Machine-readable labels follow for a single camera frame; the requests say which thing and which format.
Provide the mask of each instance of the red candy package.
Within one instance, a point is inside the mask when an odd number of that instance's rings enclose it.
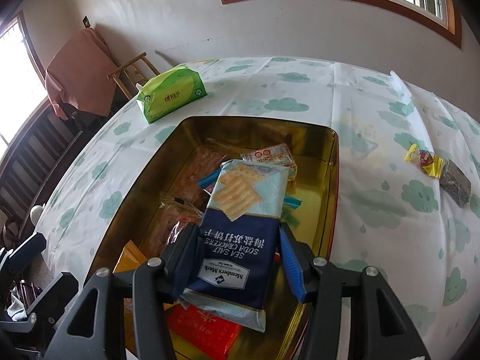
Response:
[[[169,329],[214,360],[226,360],[242,330],[240,325],[225,321],[194,305],[182,305],[169,310]]]

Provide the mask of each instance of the white table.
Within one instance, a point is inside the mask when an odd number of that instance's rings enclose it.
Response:
[[[151,125],[131,100],[64,175],[37,226],[47,239],[48,267],[85,280],[123,198],[184,118],[248,115],[325,125],[340,136],[331,260],[354,270],[381,268],[432,358],[449,359],[480,313],[480,125],[394,72],[289,57],[187,65],[200,73],[207,97]],[[472,182],[470,205],[460,209],[437,179],[404,162],[410,143],[455,161]]]

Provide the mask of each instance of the wall switch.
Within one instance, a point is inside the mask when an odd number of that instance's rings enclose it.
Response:
[[[85,17],[83,18],[83,25],[85,26],[85,28],[90,28],[90,27],[91,27],[90,22],[88,21],[88,17],[87,17],[87,16],[85,16]]]

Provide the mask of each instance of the wooden chair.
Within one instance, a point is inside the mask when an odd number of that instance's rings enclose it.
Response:
[[[10,225],[15,224],[17,227],[17,234],[10,229]],[[20,226],[13,216],[7,215],[7,220],[0,229],[0,249],[6,248],[7,250],[16,249],[20,243],[19,237]]]
[[[125,84],[120,80],[120,74],[125,73],[127,76],[128,81],[133,85],[135,88],[135,84],[140,84],[140,85],[145,85],[145,83],[148,81],[147,76],[141,71],[141,69],[138,68],[136,62],[139,61],[140,59],[145,62],[145,64],[150,68],[153,73],[158,76],[160,72],[157,70],[155,66],[146,58],[147,53],[144,52],[140,54],[139,56],[135,57],[131,61],[127,62],[126,64],[123,64],[120,66],[118,69],[115,69],[112,71],[109,75],[108,78],[113,78],[117,85],[120,87],[122,92],[125,94],[125,96],[128,97],[128,99],[131,99],[133,95],[130,93],[128,88],[125,86]]]

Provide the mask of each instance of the green tissue box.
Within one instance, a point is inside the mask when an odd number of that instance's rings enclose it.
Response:
[[[140,90],[137,102],[148,123],[207,95],[200,75],[188,67],[174,67],[153,77]]]

